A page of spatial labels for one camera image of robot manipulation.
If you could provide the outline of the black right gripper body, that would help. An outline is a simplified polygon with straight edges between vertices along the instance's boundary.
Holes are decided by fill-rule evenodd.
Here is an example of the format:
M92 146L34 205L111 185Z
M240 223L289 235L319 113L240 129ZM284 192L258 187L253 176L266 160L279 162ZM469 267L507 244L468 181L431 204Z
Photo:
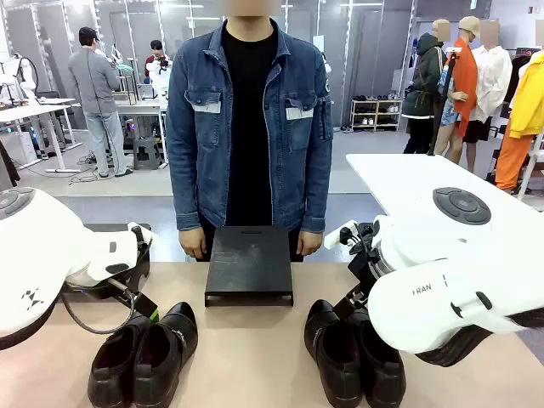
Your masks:
M358 252L348 264L349 271L358 279L359 283L347 295L353 307L366 305L370 291L379 278L376 272L376 263L379 260L374 250Z

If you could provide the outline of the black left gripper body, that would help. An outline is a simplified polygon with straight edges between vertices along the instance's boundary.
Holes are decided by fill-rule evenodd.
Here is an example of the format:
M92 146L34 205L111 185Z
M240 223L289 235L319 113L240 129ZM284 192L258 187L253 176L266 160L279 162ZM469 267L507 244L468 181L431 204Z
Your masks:
M138 289L131 289L129 286L121 283L119 280L108 279L107 283L114 288L113 298L131 310L131 315L135 312L150 317L158 309L158 306Z

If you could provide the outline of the person's left hand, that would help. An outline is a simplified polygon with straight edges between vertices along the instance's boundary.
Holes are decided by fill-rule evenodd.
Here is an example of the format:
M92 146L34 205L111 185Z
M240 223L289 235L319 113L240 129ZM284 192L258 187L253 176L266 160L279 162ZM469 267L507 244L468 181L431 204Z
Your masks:
M300 231L297 240L297 255L306 257L318 251L324 240L323 233Z

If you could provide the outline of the person's right hand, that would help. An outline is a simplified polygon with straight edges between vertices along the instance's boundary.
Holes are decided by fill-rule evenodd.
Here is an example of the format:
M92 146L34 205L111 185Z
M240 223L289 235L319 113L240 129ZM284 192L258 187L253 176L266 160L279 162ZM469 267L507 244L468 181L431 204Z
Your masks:
M178 240L186 255L197 261L206 259L207 241L202 227L179 231Z

